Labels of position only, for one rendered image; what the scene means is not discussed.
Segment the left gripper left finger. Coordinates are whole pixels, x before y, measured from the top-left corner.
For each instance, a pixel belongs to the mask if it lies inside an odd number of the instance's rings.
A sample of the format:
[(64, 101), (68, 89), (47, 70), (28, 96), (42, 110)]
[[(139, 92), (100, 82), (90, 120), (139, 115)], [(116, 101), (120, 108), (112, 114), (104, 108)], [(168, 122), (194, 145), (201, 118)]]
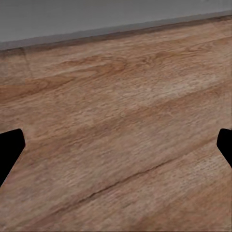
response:
[(25, 147), (21, 129), (0, 134), (0, 187)]

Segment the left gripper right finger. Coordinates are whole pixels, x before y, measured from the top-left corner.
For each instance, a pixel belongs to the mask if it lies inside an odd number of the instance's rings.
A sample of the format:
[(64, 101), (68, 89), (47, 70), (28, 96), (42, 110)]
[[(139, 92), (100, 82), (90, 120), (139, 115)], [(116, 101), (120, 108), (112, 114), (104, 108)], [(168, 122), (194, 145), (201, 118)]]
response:
[(232, 167), (232, 130), (220, 129), (217, 146)]

